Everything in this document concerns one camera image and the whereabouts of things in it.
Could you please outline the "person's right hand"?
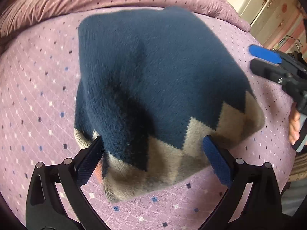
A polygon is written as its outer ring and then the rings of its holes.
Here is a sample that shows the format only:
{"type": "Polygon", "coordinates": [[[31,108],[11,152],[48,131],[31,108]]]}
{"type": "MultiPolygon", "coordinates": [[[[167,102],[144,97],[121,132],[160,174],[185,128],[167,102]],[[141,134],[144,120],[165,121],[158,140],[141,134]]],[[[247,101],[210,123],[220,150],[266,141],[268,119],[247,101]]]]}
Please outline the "person's right hand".
{"type": "Polygon", "coordinates": [[[300,132],[300,113],[296,109],[296,103],[294,102],[291,106],[291,111],[288,117],[289,130],[288,138],[291,145],[294,145],[299,140],[300,132]]]}

